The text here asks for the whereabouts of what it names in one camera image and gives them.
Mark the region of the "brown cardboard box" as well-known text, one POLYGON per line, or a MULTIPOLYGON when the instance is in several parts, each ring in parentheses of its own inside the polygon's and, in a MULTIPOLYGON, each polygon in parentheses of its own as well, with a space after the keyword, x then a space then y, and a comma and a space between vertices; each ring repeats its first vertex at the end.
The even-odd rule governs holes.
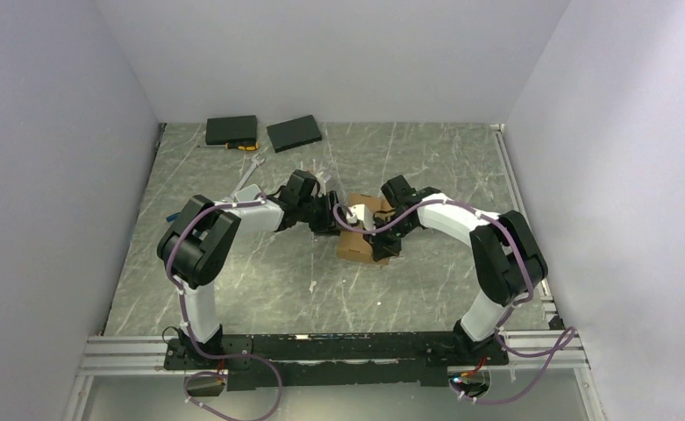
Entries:
MULTIPOLYGON (((392 209, 387 199, 380 196, 350 193, 347 195, 346 200, 348 208, 352 208, 357 204, 365 204, 371 212, 390 211, 392 209)), ((340 233, 336 253, 337 257, 341 260, 382 266, 389 264, 389 258, 374 261, 372 247, 364 240, 362 234, 356 232, 344 231, 340 233)))

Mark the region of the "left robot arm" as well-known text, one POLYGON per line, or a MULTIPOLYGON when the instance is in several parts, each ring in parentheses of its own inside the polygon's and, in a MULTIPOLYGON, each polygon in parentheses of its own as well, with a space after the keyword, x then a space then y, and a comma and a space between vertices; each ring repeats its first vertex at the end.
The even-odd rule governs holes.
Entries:
POLYGON ((237 236, 282 232, 299 223, 316 235, 338 235, 333 208, 338 193, 323 179, 295 170, 276 191, 252 184, 222 201, 194 195, 178 212, 157 246, 180 300, 180 340, 201 368, 222 356, 223 326, 218 318, 213 282, 223 269, 237 236))

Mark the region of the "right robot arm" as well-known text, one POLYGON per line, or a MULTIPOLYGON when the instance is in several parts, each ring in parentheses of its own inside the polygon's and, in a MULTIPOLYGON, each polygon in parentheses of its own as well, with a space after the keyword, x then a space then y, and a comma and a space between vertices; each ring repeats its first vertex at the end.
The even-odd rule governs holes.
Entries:
POLYGON ((476 363, 509 310, 548 275, 524 215, 478 210, 432 187, 414 189, 401 175, 385 182, 381 191, 390 210, 385 217, 373 217, 375 233, 365 237, 373 260, 397 256, 403 238, 417 228, 442 232, 470 247, 480 291, 454 325, 453 351, 461 362, 476 363))

